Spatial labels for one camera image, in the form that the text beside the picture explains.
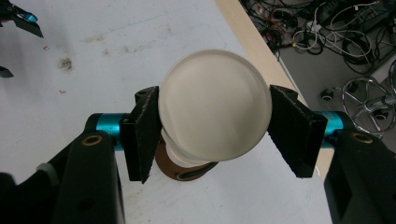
white table surface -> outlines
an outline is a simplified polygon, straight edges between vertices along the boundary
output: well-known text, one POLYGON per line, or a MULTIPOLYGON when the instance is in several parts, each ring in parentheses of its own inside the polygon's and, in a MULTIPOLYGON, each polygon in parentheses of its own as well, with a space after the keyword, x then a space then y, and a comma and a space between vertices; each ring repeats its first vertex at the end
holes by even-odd
MULTIPOLYGON (((134 93, 161 85, 199 49, 246 53, 210 0, 22 1, 44 38, 0 28, 0 171, 17 183, 83 130, 92 113, 130 112, 134 93), (64 69, 69 59, 72 69, 64 69)), ((154 163, 129 182, 117 153, 127 223, 330 223, 321 178, 299 179, 266 135, 247 155, 179 183, 154 163)))

